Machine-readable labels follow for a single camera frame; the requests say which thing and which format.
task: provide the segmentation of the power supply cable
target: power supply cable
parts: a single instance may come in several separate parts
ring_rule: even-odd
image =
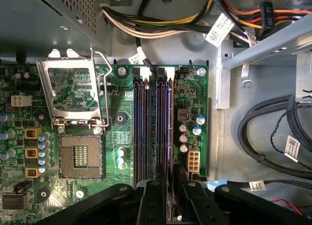
[[[276,171],[296,176],[303,179],[312,180],[312,172],[304,171],[304,170],[296,170],[281,166],[267,159],[267,156],[264,154],[259,154],[250,144],[247,137],[247,126],[249,121],[252,119],[277,111],[282,111],[287,108],[288,100],[291,95],[278,97],[274,99],[269,99],[267,101],[261,102],[254,107],[252,107],[245,115],[245,117],[241,120],[237,128],[237,137],[238,141],[241,144],[243,150],[255,159],[258,163],[261,163],[269,168],[272,168]]]

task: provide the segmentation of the chip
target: chip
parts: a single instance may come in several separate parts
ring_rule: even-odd
[[[2,195],[2,209],[26,209],[27,194],[6,194]]]
[[[191,102],[190,101],[185,101],[184,102],[184,106],[185,107],[190,107],[191,106]]]
[[[101,146],[101,138],[97,136],[62,136],[59,148],[61,177],[101,178]]]

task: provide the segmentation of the perforated metal panel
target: perforated metal panel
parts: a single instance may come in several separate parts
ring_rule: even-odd
[[[61,0],[71,11],[78,10],[86,19],[86,25],[96,34],[96,0]]]

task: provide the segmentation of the red wire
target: red wire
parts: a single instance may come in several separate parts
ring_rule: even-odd
[[[293,203],[290,203],[290,202],[286,201],[285,199],[275,198],[275,199],[271,200],[271,202],[285,202],[286,204],[291,206],[291,208],[295,209],[298,214],[303,215],[303,213]]]
[[[288,16],[280,16],[280,17],[276,17],[275,18],[275,20],[283,20],[283,19],[290,19],[290,17],[288,17]],[[248,21],[248,23],[257,23],[258,21],[261,21],[261,20],[262,20],[262,18],[259,17],[259,18],[256,18],[256,19]]]

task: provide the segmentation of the electrolytic capacitor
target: electrolytic capacitor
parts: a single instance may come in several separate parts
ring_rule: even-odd
[[[44,156],[49,155],[50,152],[51,152],[51,150],[50,150],[49,148],[45,148],[45,149],[43,149],[43,150],[39,150],[38,156],[39,156],[40,158],[43,158]]]
[[[125,158],[124,157],[120,157],[117,159],[117,164],[123,164],[125,162]]]
[[[180,152],[181,153],[186,153],[188,150],[189,150],[189,148],[187,148],[186,145],[183,144],[180,146]]]
[[[43,134],[38,135],[38,140],[39,141],[46,141],[46,140],[49,140],[50,136],[51,136],[50,133],[45,132]]]
[[[0,141],[12,139],[15,136],[15,132],[12,129],[0,132]]]
[[[125,149],[124,148],[119,148],[118,150],[117,150],[117,156],[118,156],[118,158],[120,158],[120,157],[123,157],[124,155],[125,155]]]
[[[186,143],[187,142],[187,136],[185,134],[181,134],[180,137],[179,137],[179,141],[181,143]]]
[[[47,172],[50,168],[51,168],[51,164],[48,163],[48,164],[46,164],[46,165],[40,166],[40,167],[38,168],[38,171],[39,171],[41,174],[43,174],[43,173]]]
[[[14,114],[10,112],[0,113],[0,122],[11,122],[14,117]]]
[[[44,156],[43,158],[38,159],[38,164],[43,166],[47,163],[49,163],[51,157],[49,155]]]
[[[194,125],[194,126],[192,127],[192,132],[193,132],[193,134],[196,135],[196,136],[200,135],[200,134],[201,134],[201,128],[200,128],[200,126]]]
[[[186,132],[187,131],[187,127],[184,123],[179,125],[179,131],[180,132]]]
[[[86,194],[87,194],[87,189],[85,187],[82,187],[76,192],[76,197],[83,198]]]
[[[195,117],[195,122],[198,125],[203,125],[205,123],[205,118],[201,114],[199,114]]]
[[[8,149],[6,151],[3,151],[0,153],[0,159],[2,161],[8,160],[10,158],[13,158],[15,156],[16,152],[14,149]]]
[[[50,145],[51,145],[51,142],[50,142],[50,141],[43,141],[43,142],[40,142],[40,143],[38,144],[38,149],[39,149],[39,150],[43,150],[43,149],[45,149],[45,148],[49,148]]]

